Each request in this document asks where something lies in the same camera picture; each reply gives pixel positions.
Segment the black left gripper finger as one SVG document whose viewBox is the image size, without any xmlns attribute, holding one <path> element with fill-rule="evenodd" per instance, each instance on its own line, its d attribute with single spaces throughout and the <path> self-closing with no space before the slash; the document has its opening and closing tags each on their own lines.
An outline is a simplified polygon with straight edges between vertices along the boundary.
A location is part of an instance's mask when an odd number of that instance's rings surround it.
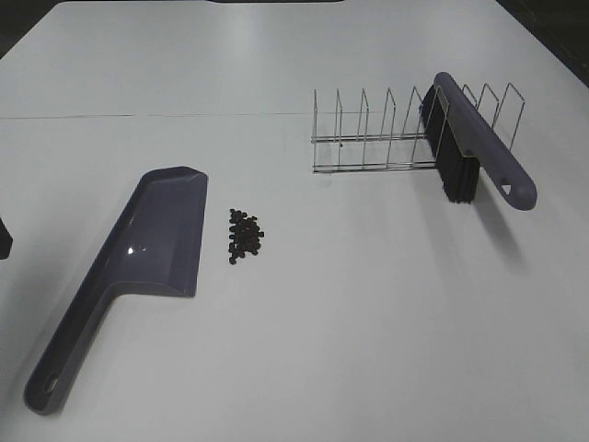
<svg viewBox="0 0 589 442">
<path fill-rule="evenodd" d="M 9 257 L 12 249 L 12 236 L 10 235 L 6 225 L 0 219 L 0 260 L 5 260 Z"/>
</svg>

